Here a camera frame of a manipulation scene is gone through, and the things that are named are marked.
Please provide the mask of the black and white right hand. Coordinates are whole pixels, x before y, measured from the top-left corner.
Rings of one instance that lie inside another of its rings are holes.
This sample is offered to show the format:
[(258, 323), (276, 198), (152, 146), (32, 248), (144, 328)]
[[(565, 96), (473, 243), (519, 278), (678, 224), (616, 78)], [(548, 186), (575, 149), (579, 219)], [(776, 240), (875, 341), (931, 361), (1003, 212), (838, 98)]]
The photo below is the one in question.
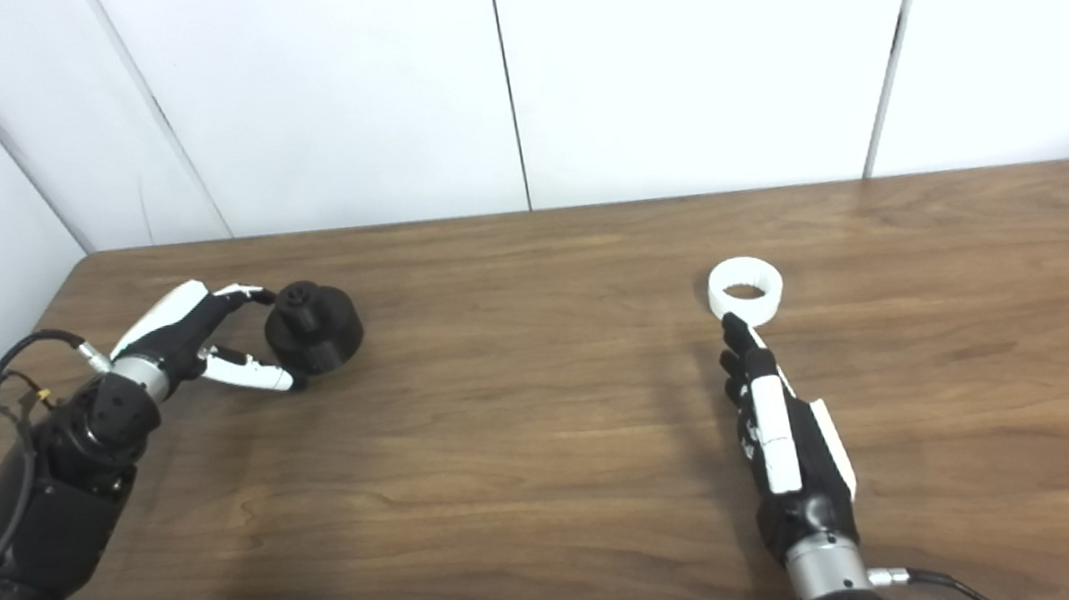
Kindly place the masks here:
[(761, 542), (777, 561), (810, 536), (861, 542), (851, 477), (836, 457), (827, 407), (797, 398), (766, 343), (735, 313), (721, 319), (725, 395), (758, 491)]

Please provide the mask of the black and white left hand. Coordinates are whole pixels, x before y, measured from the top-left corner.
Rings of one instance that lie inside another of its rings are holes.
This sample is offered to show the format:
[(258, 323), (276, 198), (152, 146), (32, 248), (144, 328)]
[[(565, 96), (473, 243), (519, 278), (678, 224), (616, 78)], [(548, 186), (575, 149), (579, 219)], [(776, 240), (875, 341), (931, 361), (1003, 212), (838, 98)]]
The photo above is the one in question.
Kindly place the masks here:
[(182, 382), (199, 378), (233, 388), (304, 391), (308, 376), (212, 343), (213, 334), (241, 306), (272, 306), (276, 298), (265, 286), (237, 283), (214, 291), (204, 282), (185, 281), (154, 303), (119, 339), (109, 354), (111, 372), (139, 383), (159, 403)]

